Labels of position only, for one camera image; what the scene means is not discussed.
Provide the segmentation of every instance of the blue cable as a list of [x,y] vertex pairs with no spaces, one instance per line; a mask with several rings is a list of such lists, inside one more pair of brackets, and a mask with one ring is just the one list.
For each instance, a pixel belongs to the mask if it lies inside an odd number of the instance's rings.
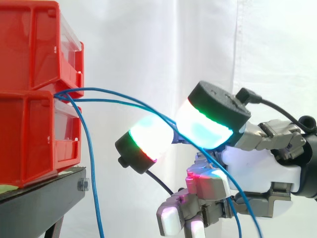
[[153,113],[155,113],[156,115],[158,115],[164,122],[166,122],[176,133],[178,133],[180,136],[182,136],[185,140],[187,140],[190,144],[192,144],[196,149],[198,149],[205,157],[206,159],[208,160],[209,163],[211,164],[215,164],[216,166],[219,167],[219,169],[225,174],[227,175],[227,177],[232,181],[232,183],[236,186],[236,188],[238,189],[238,191],[240,192],[247,208],[248,208],[248,211],[250,213],[250,216],[252,217],[256,227],[257,227],[257,230],[258,230],[258,233],[259,233],[259,236],[260,238],[263,238],[263,235],[262,235],[262,232],[261,232],[261,229],[260,229],[260,226],[257,222],[257,219],[252,211],[252,208],[250,206],[250,203],[248,201],[248,198],[246,197],[244,191],[242,190],[242,188],[239,186],[239,184],[237,183],[237,181],[233,178],[233,176],[220,164],[218,163],[214,158],[212,158],[202,147],[196,145],[192,140],[190,140],[187,136],[183,135],[182,133],[180,133],[178,131],[178,129],[168,123],[168,120],[161,114],[159,113],[157,110],[155,110],[154,108],[152,108],[151,106],[149,106],[148,104],[138,100],[138,99],[135,99],[133,97],[130,97],[130,96],[127,96],[127,95],[124,95],[124,94],[121,94],[121,93],[118,93],[118,92],[115,92],[115,91],[111,91],[111,90],[106,90],[106,89],[101,89],[101,88],[72,88],[72,89],[67,89],[67,90],[64,90],[64,91],[61,91],[59,93],[56,93],[56,95],[61,95],[61,94],[65,94],[65,93],[69,93],[69,92],[77,92],[77,91],[97,91],[97,92],[104,92],[104,93],[109,93],[109,94],[113,94],[113,95],[117,95],[119,97],[122,97],[122,98],[126,98],[128,100],[131,100],[131,101],[134,101],[136,103],[139,103],[145,107],[148,107],[149,109],[152,110]]
[[237,211],[234,208],[234,205],[233,205],[233,202],[231,200],[231,197],[228,197],[227,200],[228,200],[229,206],[231,207],[231,210],[232,210],[232,213],[234,215],[234,218],[236,219],[236,222],[237,222],[238,231],[239,231],[239,238],[242,238],[241,225],[240,225],[240,221],[239,221],[239,218],[238,218]]
[[[64,100],[64,101],[68,101],[67,98],[55,95],[54,96],[57,99],[60,100]],[[73,99],[74,102],[105,102],[105,103],[119,103],[119,104],[123,104],[123,105],[127,105],[127,106],[133,106],[136,108],[140,108],[143,109],[145,111],[148,111],[150,113],[153,113],[153,111],[147,107],[141,106],[139,104],[134,104],[134,103],[129,103],[129,102],[124,102],[124,101],[120,101],[120,100],[113,100],[113,99],[100,99],[100,98],[88,98],[88,99]],[[171,118],[163,115],[164,117],[166,117],[171,123],[173,123],[174,125],[176,125],[176,122],[174,120],[172,120]]]
[[89,148],[89,155],[90,155],[90,167],[91,167],[91,183],[93,187],[93,195],[94,195],[94,201],[95,201],[95,210],[96,210],[96,217],[97,217],[97,223],[98,223],[98,229],[99,234],[101,238],[105,238],[104,235],[104,229],[103,229],[103,223],[101,221],[101,215],[100,215],[100,209],[99,209],[99,202],[98,202],[98,195],[97,195],[97,186],[96,186],[96,177],[95,177],[95,158],[94,158],[94,151],[93,151],[93,145],[90,137],[90,133],[88,131],[87,124],[83,118],[83,115],[81,114],[79,108],[75,104],[74,100],[66,93],[65,94],[70,103],[73,105],[75,111],[77,112],[81,123],[83,124],[87,141],[88,141],[88,148]]

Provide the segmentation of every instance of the glowing light cylinder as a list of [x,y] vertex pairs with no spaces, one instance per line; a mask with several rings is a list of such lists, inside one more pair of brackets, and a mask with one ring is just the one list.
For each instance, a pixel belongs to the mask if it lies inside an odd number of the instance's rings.
[[179,132],[205,149],[214,149],[227,141],[233,134],[229,128],[218,124],[199,112],[188,99],[176,115]]
[[115,143],[121,155],[118,159],[126,168],[130,166],[143,174],[168,149],[174,132],[161,118],[150,115],[135,124]]
[[140,149],[153,161],[163,155],[174,137],[173,129],[156,115],[141,119],[129,133]]
[[234,95],[200,81],[176,116],[178,130],[197,145],[214,149],[224,142],[235,144],[251,117]]

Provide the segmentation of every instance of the bolt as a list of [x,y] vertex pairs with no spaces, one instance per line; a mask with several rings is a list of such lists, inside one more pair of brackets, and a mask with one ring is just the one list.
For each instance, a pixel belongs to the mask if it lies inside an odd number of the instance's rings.
[[78,190],[79,191],[88,191],[90,187],[89,178],[81,178],[78,181]]

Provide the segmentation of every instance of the white fabric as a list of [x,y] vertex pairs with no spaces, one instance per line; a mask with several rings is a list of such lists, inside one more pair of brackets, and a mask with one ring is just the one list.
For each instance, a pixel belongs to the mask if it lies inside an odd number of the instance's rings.
[[[239,0],[234,92],[247,87],[294,117],[317,117],[317,32],[313,0]],[[249,105],[251,122],[285,119],[262,105]],[[317,204],[292,196],[293,206],[274,219],[258,219],[266,238],[316,236]],[[252,219],[239,215],[243,238],[258,237]],[[223,219],[222,238],[237,237],[234,219]]]
[[[174,117],[200,80],[232,88],[236,4],[232,0],[63,0],[63,16],[85,44],[85,86],[119,91]],[[108,97],[92,92],[85,97]],[[118,163],[115,141],[148,115],[140,109],[81,103],[91,132],[106,238],[159,238],[156,211],[169,195],[146,174]],[[173,191],[195,159],[173,146],[151,168]],[[82,163],[90,174],[85,134]],[[206,237],[220,237],[221,223]],[[97,238],[92,192],[65,216],[61,238]],[[183,232],[177,235],[182,238]]]

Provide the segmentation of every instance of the red storage bin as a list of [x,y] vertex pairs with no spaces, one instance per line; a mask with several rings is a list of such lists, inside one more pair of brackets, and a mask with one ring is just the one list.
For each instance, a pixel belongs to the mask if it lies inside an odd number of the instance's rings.
[[0,184],[24,187],[80,162],[81,122],[48,91],[0,91]]
[[57,2],[0,1],[0,90],[83,87],[83,52]]

